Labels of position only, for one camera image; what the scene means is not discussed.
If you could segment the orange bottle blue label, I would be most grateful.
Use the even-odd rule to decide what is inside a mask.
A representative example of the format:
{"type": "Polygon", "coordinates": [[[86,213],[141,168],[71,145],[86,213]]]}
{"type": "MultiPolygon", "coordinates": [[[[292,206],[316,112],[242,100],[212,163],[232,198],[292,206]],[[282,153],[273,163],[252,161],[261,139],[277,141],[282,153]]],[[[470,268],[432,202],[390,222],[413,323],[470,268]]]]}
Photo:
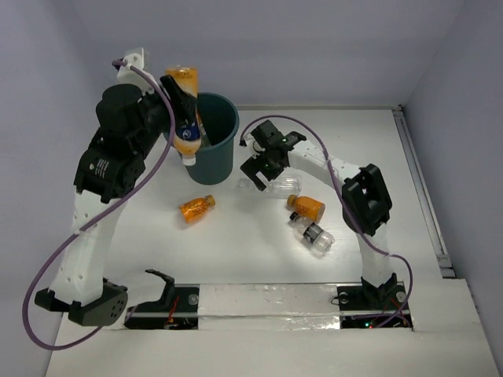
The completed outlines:
{"type": "Polygon", "coordinates": [[[196,153],[202,144],[197,112],[198,72],[196,68],[172,66],[165,73],[171,78],[165,87],[175,114],[173,146],[182,157],[182,163],[196,164],[196,153]]]}

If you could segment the clear plastic water bottle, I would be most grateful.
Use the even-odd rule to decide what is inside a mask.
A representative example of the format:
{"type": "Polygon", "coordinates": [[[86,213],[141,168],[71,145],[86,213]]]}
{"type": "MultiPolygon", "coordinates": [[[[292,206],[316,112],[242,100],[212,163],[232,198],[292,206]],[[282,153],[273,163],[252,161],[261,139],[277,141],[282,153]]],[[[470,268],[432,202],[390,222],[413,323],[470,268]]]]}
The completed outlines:
{"type": "Polygon", "coordinates": [[[299,175],[285,175],[265,183],[266,188],[260,191],[249,178],[240,178],[237,181],[237,191],[261,198],[287,199],[289,196],[298,196],[302,190],[302,177],[299,175]]]}

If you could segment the clear bottle black label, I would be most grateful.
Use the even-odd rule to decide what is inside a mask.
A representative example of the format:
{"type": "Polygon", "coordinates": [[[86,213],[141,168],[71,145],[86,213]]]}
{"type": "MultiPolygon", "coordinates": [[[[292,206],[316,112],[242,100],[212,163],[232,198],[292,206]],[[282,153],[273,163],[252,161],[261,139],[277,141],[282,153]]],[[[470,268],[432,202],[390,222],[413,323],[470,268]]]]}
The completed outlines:
{"type": "Polygon", "coordinates": [[[295,234],[309,247],[325,253],[335,243],[334,237],[310,218],[293,212],[290,214],[289,220],[295,234]]]}

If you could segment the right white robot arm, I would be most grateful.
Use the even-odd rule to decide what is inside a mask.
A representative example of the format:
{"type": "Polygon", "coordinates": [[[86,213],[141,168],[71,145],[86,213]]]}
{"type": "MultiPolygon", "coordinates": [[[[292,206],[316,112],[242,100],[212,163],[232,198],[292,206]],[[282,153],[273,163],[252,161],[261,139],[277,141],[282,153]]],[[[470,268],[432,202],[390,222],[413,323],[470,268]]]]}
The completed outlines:
{"type": "Polygon", "coordinates": [[[371,163],[360,167],[331,156],[319,136],[315,145],[297,131],[283,134],[271,118],[266,115],[252,121],[240,135],[240,146],[248,148],[251,155],[241,171],[260,191],[266,185],[259,174],[273,181],[289,167],[335,189],[343,219],[358,239],[363,302],[381,307],[390,299],[397,278],[390,254],[384,250],[392,202],[380,169],[371,163]]]}

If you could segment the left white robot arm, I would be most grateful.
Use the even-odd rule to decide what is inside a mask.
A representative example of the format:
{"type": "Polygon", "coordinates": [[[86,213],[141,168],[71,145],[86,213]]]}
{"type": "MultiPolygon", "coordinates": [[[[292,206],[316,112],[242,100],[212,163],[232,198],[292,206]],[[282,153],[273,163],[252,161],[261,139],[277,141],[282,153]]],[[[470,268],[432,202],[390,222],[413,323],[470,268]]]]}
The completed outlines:
{"type": "Polygon", "coordinates": [[[143,92],[132,83],[109,87],[96,106],[99,127],[75,173],[74,240],[50,286],[35,304],[83,327],[114,324],[127,307],[127,288],[104,277],[116,225],[139,188],[145,160],[159,137],[195,119],[196,98],[170,75],[143,92]]]}

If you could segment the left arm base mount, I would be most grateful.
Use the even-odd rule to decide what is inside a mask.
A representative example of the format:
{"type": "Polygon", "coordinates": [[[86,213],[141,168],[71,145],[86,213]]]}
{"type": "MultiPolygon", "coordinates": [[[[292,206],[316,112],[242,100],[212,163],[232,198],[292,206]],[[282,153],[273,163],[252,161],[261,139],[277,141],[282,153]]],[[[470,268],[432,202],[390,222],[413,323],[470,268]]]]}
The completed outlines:
{"type": "Polygon", "coordinates": [[[199,284],[176,284],[172,276],[155,269],[145,273],[163,281],[154,298],[143,298],[130,306],[123,325],[129,330],[196,330],[199,323],[199,284]]]}

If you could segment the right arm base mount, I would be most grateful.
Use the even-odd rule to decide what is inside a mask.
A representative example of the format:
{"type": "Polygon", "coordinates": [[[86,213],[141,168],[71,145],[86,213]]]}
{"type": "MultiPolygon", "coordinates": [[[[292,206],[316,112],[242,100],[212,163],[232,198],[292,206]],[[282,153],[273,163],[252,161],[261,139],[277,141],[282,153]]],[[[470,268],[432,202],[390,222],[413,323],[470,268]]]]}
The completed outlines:
{"type": "Polygon", "coordinates": [[[412,328],[407,292],[396,274],[379,287],[360,283],[338,286],[330,303],[340,311],[342,329],[412,328]]]}

